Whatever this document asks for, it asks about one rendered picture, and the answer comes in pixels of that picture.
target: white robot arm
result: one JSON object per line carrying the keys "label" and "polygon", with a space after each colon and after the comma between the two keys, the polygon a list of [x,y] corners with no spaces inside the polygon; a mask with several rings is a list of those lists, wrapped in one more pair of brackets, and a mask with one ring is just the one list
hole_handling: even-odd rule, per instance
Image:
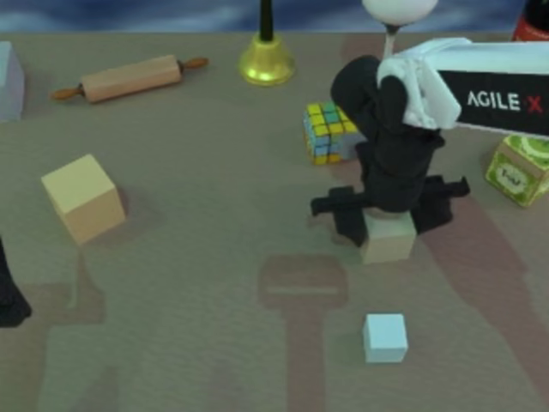
{"label": "white robot arm", "polygon": [[384,59],[377,82],[387,76],[403,82],[405,124],[430,130],[460,125],[549,139],[548,58],[548,42],[433,39]]}

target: rolling pin handle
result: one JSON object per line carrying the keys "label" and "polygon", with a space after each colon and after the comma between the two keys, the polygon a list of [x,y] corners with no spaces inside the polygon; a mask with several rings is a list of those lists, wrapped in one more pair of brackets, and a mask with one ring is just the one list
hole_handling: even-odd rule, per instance
{"label": "rolling pin handle", "polygon": [[81,84],[79,84],[75,88],[63,88],[61,90],[58,90],[57,92],[53,92],[51,94],[51,98],[54,100],[68,100],[75,96],[83,96],[84,95],[84,88]]}
{"label": "rolling pin handle", "polygon": [[209,59],[207,58],[192,58],[186,62],[178,61],[179,69],[183,73],[187,69],[200,69],[201,67],[207,66]]}

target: red x letter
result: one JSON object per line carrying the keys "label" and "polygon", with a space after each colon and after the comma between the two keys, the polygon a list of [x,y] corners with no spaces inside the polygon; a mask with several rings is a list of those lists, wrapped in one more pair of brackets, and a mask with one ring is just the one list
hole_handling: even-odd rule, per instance
{"label": "red x letter", "polygon": [[528,96],[528,104],[530,107],[528,108],[528,113],[542,113],[541,110],[541,96]]}

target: beige cube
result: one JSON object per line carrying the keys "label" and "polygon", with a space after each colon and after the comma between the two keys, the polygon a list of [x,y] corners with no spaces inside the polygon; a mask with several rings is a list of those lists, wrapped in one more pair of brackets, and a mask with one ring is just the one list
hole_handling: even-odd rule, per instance
{"label": "beige cube", "polygon": [[360,248],[364,264],[379,264],[405,260],[410,257],[417,237],[412,216],[380,216],[365,211],[368,239]]}
{"label": "beige cube", "polygon": [[42,183],[78,245],[125,220],[116,186],[91,154],[46,174]]}

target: blue background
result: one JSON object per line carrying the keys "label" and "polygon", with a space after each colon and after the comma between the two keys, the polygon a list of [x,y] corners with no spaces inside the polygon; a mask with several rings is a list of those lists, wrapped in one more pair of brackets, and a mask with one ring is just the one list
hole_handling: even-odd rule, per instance
{"label": "blue background", "polygon": [[[273,0],[279,30],[381,31],[360,0]],[[439,0],[408,31],[511,31],[522,0]],[[0,31],[256,28],[258,0],[0,0]]]}

